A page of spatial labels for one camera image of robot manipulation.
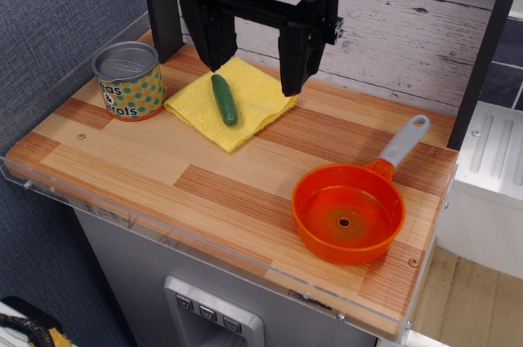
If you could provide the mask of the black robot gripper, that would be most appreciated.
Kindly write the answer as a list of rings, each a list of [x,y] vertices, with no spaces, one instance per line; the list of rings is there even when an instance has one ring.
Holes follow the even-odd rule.
[[[325,43],[342,35],[340,0],[179,0],[199,58],[218,70],[237,51],[235,18],[280,28],[280,80],[285,96],[302,92],[319,70]]]

